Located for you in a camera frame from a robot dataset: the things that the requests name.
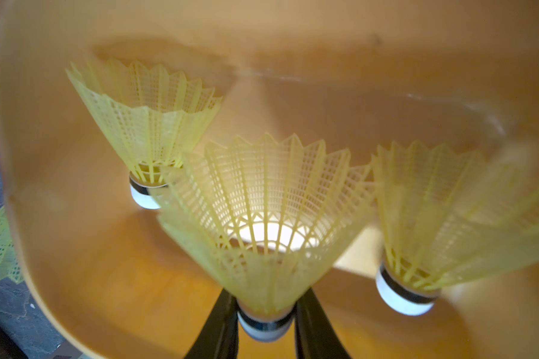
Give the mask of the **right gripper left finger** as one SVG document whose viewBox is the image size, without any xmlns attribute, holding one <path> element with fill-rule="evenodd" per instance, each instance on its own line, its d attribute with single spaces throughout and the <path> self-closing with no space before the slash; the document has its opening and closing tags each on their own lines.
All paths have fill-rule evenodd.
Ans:
<svg viewBox="0 0 539 359">
<path fill-rule="evenodd" d="M 239 349 L 237 300 L 222 290 L 185 359 L 236 359 Z"/>
</svg>

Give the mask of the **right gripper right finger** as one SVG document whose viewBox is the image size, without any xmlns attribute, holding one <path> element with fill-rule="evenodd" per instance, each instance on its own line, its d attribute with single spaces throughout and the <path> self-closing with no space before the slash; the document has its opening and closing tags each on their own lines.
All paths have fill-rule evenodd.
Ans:
<svg viewBox="0 0 539 359">
<path fill-rule="evenodd" d="M 295 344 L 297 358 L 350 358 L 312 288 L 295 306 Z"/>
</svg>

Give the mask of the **yellow plastic storage box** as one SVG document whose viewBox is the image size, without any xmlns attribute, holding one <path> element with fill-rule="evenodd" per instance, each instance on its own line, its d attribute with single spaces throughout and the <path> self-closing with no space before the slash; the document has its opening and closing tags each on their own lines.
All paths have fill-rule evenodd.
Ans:
<svg viewBox="0 0 539 359">
<path fill-rule="evenodd" d="M 219 285 L 130 194 L 70 64 L 180 68 L 203 138 L 479 150 L 539 177 L 539 1 L 0 1 L 0 170 L 39 308 L 94 358 L 182 358 Z"/>
</svg>

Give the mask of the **yellow shuttlecock top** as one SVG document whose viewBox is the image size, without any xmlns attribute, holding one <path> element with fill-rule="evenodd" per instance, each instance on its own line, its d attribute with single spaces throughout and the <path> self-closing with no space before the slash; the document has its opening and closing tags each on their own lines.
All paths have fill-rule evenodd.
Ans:
<svg viewBox="0 0 539 359">
<path fill-rule="evenodd" d="M 181 168 L 222 105 L 215 88 L 161 64 L 117 58 L 102 67 L 71 64 L 68 79 L 129 171 L 133 200 L 159 209 L 153 188 L 167 185 L 166 168 Z"/>
</svg>

